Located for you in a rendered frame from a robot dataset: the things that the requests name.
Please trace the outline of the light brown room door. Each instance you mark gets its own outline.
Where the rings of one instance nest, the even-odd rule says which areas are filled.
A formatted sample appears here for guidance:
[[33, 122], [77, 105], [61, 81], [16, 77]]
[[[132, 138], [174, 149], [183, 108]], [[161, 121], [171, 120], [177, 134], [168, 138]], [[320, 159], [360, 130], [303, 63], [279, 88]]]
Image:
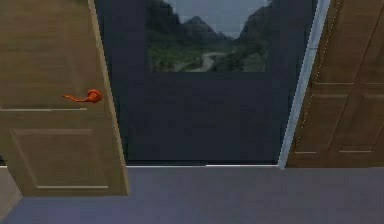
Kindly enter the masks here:
[[25, 197], [128, 194], [95, 0], [0, 0], [0, 156]]

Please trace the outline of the window with mountain view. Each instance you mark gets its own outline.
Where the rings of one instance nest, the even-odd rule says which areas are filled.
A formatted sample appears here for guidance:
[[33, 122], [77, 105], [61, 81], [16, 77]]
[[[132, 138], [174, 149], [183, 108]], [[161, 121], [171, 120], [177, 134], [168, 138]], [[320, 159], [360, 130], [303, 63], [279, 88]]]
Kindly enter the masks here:
[[270, 49], [272, 3], [250, 14], [238, 37], [216, 32], [202, 17], [180, 20], [164, 0], [146, 4], [152, 72], [263, 72]]

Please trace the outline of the dark brown panelled door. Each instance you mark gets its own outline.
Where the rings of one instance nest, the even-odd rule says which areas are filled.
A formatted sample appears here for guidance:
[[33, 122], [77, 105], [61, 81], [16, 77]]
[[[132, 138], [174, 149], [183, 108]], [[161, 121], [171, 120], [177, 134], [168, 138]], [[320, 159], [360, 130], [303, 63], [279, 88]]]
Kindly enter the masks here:
[[384, 168], [384, 0], [331, 0], [286, 166]]

